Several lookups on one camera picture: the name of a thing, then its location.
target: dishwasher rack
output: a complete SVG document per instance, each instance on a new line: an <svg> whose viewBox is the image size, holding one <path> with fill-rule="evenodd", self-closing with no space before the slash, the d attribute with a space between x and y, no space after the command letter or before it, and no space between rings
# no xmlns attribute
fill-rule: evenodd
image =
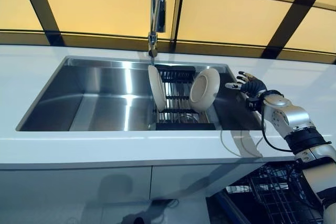
<svg viewBox="0 0 336 224"><path fill-rule="evenodd" d="M156 109L156 130L214 130L205 112L194 111L189 95L195 76L190 66L155 65L166 93L166 108Z"/></svg>
<svg viewBox="0 0 336 224"><path fill-rule="evenodd" d="M294 162L268 163L226 187L226 191L228 195L252 193L273 224L322 224L322 209L308 206L317 202L305 193L301 174L293 170L294 165Z"/></svg>

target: plate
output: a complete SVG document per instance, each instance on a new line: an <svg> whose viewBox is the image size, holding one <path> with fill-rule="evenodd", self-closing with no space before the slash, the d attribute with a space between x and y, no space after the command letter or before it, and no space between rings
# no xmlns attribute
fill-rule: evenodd
<svg viewBox="0 0 336 224"><path fill-rule="evenodd" d="M196 112L205 111L215 101L220 86L216 69L205 69L198 74L191 86L189 103Z"/></svg>
<svg viewBox="0 0 336 224"><path fill-rule="evenodd" d="M148 75L156 107L162 112L166 107L166 94L160 73L156 67L149 65Z"/></svg>

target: white countertop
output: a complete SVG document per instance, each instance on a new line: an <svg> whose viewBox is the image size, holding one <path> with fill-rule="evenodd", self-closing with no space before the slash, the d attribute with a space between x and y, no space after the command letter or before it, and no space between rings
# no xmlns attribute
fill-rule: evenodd
<svg viewBox="0 0 336 224"><path fill-rule="evenodd" d="M15 128L66 56L146 60L146 52L88 48L0 46L0 168L62 168L168 164L251 163L293 159L261 141L260 131L19 132ZM236 57L159 54L155 63L223 63L279 90L305 108L336 147L336 66ZM270 142L288 148L267 124Z"/></svg>

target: sink basin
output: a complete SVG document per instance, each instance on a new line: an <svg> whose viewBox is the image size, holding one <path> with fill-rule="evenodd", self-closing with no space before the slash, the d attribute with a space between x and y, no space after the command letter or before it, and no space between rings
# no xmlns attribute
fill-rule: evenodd
<svg viewBox="0 0 336 224"><path fill-rule="evenodd" d="M148 65L148 62L67 58L31 105L17 130L153 130L151 125L159 115L149 83ZM215 102L204 115L199 115L200 118L213 124L216 130L260 129L256 115L245 109L242 94L224 87L225 82L234 81L226 65L193 67L196 74L214 67L221 77Z"/></svg>

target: faucet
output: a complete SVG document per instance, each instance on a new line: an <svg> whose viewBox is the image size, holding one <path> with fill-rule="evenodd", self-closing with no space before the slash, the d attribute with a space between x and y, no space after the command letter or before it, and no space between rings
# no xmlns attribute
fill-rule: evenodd
<svg viewBox="0 0 336 224"><path fill-rule="evenodd" d="M151 27L148 34L149 42L149 56L152 57L151 61L154 64L154 58L158 55L157 33L165 32L165 20L166 20L166 0L151 0Z"/></svg>

